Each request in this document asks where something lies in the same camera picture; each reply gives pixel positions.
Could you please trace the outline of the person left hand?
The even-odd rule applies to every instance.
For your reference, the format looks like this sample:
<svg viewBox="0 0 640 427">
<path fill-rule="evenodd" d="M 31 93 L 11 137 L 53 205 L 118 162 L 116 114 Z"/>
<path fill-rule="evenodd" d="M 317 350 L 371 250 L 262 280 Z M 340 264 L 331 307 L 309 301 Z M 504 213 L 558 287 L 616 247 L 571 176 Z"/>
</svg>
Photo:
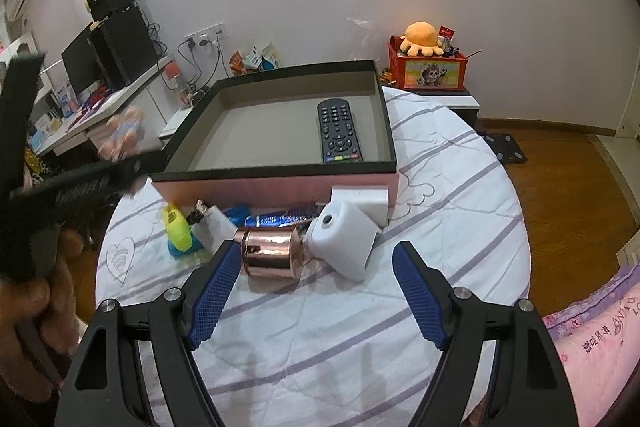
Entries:
<svg viewBox="0 0 640 427">
<path fill-rule="evenodd" d="M 84 248 L 82 237 L 64 230 L 58 239 L 58 260 L 51 277 L 1 285 L 1 377 L 20 397 L 35 403 L 50 399 L 54 386 L 40 374 L 15 333 L 15 326 L 43 315 L 40 338 L 59 355 L 71 355 L 79 338 L 74 283 L 67 262 Z"/>
</svg>

